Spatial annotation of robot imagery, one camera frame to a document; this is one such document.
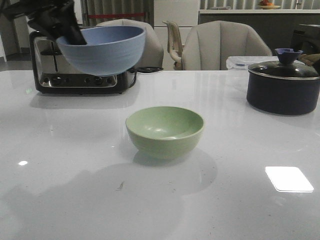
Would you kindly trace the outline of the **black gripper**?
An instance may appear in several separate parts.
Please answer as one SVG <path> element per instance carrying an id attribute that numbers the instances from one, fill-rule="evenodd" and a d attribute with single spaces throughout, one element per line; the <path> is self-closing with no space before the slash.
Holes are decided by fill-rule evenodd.
<path id="1" fill-rule="evenodd" d="M 26 16 L 30 28 L 50 39 L 65 37 L 70 45 L 86 45 L 74 6 L 72 0 L 19 0 L 9 5 L 2 0 L 0 13 L 9 21 Z"/>

